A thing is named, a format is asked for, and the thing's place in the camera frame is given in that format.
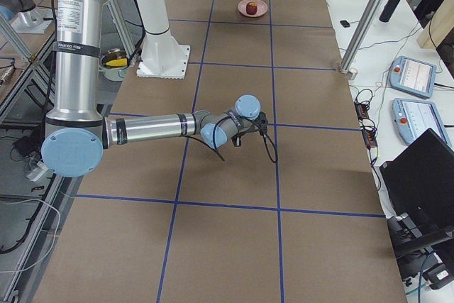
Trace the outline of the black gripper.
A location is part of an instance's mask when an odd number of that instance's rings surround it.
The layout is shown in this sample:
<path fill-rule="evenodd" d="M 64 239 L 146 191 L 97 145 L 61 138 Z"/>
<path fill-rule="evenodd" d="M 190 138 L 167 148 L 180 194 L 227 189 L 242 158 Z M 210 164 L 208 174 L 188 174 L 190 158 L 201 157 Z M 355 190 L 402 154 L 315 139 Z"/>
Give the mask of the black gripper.
<path fill-rule="evenodd" d="M 237 134 L 235 134 L 232 137 L 233 146 L 234 147 L 241 147 L 242 146 L 242 137 L 245 134 L 256 133 L 256 132 L 259 132 L 259 131 L 260 131 L 260 129 L 254 124 L 252 124 L 251 126 L 249 126 L 247 128 L 244 128 L 243 130 L 239 131 Z"/>

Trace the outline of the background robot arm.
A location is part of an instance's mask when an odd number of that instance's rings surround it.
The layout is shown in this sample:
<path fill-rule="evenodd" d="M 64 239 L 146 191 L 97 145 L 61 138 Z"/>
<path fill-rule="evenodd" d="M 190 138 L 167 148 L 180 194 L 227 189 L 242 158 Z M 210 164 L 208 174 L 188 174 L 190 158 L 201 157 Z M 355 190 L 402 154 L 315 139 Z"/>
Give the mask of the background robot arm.
<path fill-rule="evenodd" d="M 44 34 L 51 20 L 34 0 L 1 0 L 1 15 L 17 33 Z"/>

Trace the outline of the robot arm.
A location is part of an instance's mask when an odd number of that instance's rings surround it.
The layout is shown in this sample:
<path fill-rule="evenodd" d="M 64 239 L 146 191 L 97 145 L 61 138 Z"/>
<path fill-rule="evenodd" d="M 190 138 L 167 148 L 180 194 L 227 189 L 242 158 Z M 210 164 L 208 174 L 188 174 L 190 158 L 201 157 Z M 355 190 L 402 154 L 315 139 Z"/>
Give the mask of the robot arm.
<path fill-rule="evenodd" d="M 200 135 L 216 150 L 228 141 L 260 130 L 265 115 L 253 95 L 241 96 L 220 115 L 208 111 L 140 118 L 110 119 L 126 67 L 109 72 L 102 65 L 104 14 L 110 15 L 128 53 L 135 44 L 117 0 L 58 0 L 54 51 L 55 100 L 45 117 L 41 155 L 47 168 L 63 177 L 80 177 L 101 161 L 113 145 Z"/>

